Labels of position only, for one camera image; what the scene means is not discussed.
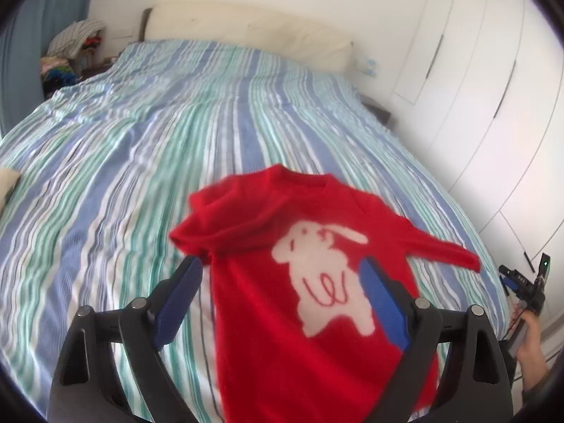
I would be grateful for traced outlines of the right hand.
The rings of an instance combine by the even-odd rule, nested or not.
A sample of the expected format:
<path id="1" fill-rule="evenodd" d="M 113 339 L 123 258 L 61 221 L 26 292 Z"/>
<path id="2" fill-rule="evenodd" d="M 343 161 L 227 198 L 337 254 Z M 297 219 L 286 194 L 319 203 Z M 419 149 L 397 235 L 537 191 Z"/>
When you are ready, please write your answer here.
<path id="1" fill-rule="evenodd" d="M 522 372 L 523 392 L 530 392 L 548 374 L 547 362 L 541 349 L 541 324 L 539 318 L 530 310 L 522 310 L 517 305 L 514 306 L 511 319 L 524 321 L 528 328 L 516 357 Z"/>

